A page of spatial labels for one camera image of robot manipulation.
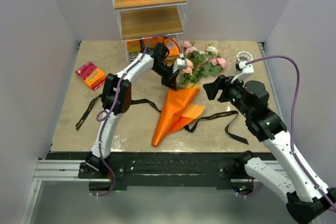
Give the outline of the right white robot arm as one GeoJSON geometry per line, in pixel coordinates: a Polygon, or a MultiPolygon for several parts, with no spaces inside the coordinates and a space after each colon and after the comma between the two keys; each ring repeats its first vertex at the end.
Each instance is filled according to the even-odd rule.
{"type": "Polygon", "coordinates": [[[242,82],[219,76],[203,85],[209,100],[222,91],[219,102],[230,102],[244,117],[249,132],[267,147],[286,176],[268,167],[250,151],[236,158],[234,173],[259,180],[285,203],[297,223],[310,223],[335,203],[335,188],[329,187],[313,171],[297,147],[291,143],[286,125],[268,107],[269,93],[259,81],[242,82]]]}

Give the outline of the black printed ribbon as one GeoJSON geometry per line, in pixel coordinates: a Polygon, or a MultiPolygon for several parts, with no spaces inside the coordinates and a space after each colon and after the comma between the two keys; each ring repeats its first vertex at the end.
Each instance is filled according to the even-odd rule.
{"type": "MultiPolygon", "coordinates": [[[[83,116],[81,117],[81,119],[79,120],[79,122],[76,124],[76,130],[79,130],[80,127],[83,125],[84,121],[86,120],[86,118],[88,117],[88,115],[90,114],[90,112],[92,111],[92,108],[94,106],[94,104],[96,103],[96,101],[101,98],[102,95],[100,94],[99,96],[95,97],[94,99],[92,99],[88,105],[88,108],[86,109],[86,111],[84,112],[83,116]]],[[[154,108],[155,110],[157,110],[159,113],[161,113],[161,110],[159,110],[156,106],[156,104],[148,99],[139,99],[139,100],[132,100],[131,104],[132,105],[138,105],[138,104],[145,104],[148,103],[152,108],[154,108]]],[[[241,143],[247,144],[248,145],[248,141],[246,138],[240,137],[238,135],[235,135],[233,133],[229,132],[229,126],[230,124],[237,119],[238,116],[238,112],[237,111],[227,111],[227,112],[218,112],[215,113],[213,115],[210,116],[203,116],[200,117],[199,119],[196,120],[195,124],[190,128],[187,124],[184,126],[184,129],[187,130],[190,133],[193,133],[196,130],[197,124],[200,120],[213,120],[213,119],[217,119],[217,118],[224,118],[227,116],[231,116],[231,115],[236,115],[236,117],[234,119],[232,119],[226,126],[224,131],[234,140],[239,141],[241,143]]]]}

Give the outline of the pink flower bouquet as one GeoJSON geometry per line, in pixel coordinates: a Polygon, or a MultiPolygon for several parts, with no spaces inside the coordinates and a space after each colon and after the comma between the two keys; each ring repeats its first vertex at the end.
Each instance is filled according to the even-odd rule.
{"type": "Polygon", "coordinates": [[[187,68],[182,70],[178,87],[191,88],[199,83],[202,77],[218,76],[226,68],[226,60],[213,42],[204,51],[195,47],[195,41],[185,41],[181,46],[187,68]]]}

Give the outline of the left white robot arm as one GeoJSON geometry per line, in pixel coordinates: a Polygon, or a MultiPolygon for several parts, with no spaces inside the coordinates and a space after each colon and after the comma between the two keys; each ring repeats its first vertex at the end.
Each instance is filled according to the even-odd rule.
{"type": "Polygon", "coordinates": [[[177,90],[177,64],[167,66],[164,60],[169,49],[163,43],[156,43],[153,48],[145,49],[136,59],[117,74],[108,74],[101,94],[103,110],[97,115],[101,122],[99,131],[85,161],[85,167],[97,178],[108,174],[107,164],[112,139],[120,122],[132,103],[132,84],[146,71],[153,70],[161,77],[161,84],[172,90],[177,90]]]}

